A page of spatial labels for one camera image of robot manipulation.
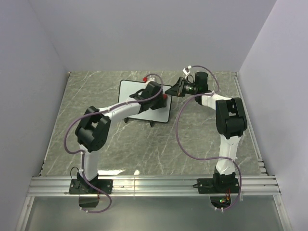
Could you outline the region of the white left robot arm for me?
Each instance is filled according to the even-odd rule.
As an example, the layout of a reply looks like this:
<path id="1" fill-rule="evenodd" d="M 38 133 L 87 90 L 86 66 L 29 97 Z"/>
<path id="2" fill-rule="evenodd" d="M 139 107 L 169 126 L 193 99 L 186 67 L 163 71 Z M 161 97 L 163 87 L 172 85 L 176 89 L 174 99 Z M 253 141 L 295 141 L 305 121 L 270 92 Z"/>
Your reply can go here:
<path id="1" fill-rule="evenodd" d="M 80 187 L 85 193 L 93 193 L 97 189 L 97 152 L 105 145 L 110 127 L 129 116 L 166 106 L 167 96 L 163 94 L 163 86 L 152 80 L 123 102 L 103 109 L 93 106 L 87 109 L 75 130 L 81 149 L 79 175 L 83 179 Z"/>

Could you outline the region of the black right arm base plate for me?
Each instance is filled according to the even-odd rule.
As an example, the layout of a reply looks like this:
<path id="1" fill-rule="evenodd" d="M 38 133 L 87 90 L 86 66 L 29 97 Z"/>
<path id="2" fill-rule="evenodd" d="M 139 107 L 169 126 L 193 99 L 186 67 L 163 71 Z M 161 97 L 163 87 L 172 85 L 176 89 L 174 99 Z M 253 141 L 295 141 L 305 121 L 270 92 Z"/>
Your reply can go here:
<path id="1" fill-rule="evenodd" d="M 240 191 L 240 185 L 236 178 L 231 181 L 221 181 L 214 178 L 197 179 L 197 183 L 192 187 L 197 189 L 199 194 L 226 194 Z"/>

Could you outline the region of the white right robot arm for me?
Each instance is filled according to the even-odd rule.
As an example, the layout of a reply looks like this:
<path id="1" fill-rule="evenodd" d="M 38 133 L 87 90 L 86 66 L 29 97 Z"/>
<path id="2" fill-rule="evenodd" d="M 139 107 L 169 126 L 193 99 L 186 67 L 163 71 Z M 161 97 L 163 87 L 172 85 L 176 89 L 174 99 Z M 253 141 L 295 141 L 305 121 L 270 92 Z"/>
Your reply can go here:
<path id="1" fill-rule="evenodd" d="M 184 97 L 192 95 L 199 105 L 215 110 L 216 129 L 220 134 L 219 158 L 215 166 L 212 186 L 217 192 L 224 192 L 229 185 L 237 184 L 235 177 L 238 144 L 247 129 L 247 118 L 241 98 L 223 97 L 209 90 L 208 73 L 196 72 L 192 81 L 190 74 L 180 77 L 166 94 Z"/>

